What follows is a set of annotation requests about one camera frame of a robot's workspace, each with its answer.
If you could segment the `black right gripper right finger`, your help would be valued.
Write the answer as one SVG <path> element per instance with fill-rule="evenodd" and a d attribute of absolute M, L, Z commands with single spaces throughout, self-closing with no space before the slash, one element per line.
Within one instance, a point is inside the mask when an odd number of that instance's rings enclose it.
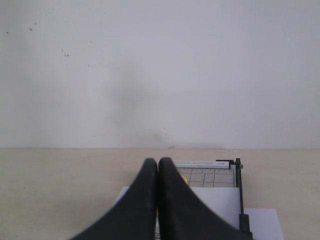
<path fill-rule="evenodd" d="M 250 239 L 196 196 L 169 157 L 158 163 L 158 222 L 162 240 Z"/>

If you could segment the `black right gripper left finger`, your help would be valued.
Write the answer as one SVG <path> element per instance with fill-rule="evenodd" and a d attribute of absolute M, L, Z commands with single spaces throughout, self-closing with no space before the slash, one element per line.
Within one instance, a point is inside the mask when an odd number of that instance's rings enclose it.
<path fill-rule="evenodd" d="M 157 162 L 144 160 L 135 180 L 113 207 L 74 240 L 153 240 L 157 217 Z"/>

